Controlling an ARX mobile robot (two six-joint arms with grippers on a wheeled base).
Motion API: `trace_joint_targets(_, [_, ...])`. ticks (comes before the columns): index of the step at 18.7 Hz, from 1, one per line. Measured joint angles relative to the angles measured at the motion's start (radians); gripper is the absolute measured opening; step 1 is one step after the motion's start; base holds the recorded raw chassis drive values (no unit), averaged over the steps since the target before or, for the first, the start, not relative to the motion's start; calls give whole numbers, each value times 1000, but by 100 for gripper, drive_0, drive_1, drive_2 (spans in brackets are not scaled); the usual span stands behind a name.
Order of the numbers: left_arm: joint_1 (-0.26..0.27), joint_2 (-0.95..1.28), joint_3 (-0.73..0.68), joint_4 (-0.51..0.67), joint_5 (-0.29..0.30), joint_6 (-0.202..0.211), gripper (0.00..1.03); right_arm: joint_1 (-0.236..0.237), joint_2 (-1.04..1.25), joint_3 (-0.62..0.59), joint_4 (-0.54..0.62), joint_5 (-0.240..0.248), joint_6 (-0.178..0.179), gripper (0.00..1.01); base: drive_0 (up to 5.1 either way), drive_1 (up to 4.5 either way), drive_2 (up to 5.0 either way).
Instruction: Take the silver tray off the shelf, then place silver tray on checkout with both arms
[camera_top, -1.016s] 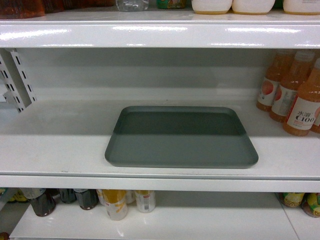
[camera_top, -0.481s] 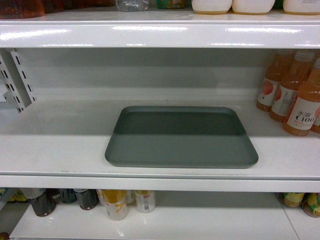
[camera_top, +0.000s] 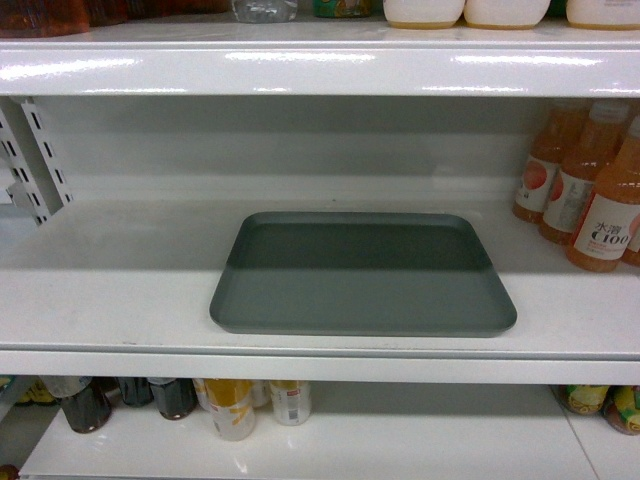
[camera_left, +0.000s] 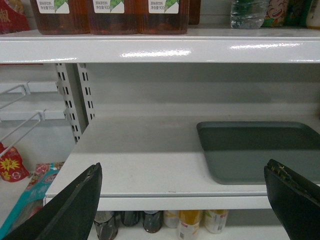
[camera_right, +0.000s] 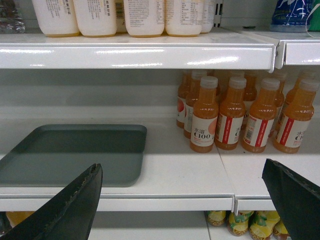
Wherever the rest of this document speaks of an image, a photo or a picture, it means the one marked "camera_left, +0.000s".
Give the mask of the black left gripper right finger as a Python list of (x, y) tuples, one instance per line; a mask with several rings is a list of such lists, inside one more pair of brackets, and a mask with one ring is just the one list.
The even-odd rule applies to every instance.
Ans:
[(320, 187), (270, 159), (264, 167), (267, 198), (291, 240), (320, 238)]

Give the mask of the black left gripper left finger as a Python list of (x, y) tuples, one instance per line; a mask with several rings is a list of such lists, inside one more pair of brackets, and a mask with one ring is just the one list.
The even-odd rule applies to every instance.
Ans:
[(101, 164), (91, 165), (4, 239), (88, 239), (98, 208), (102, 179)]

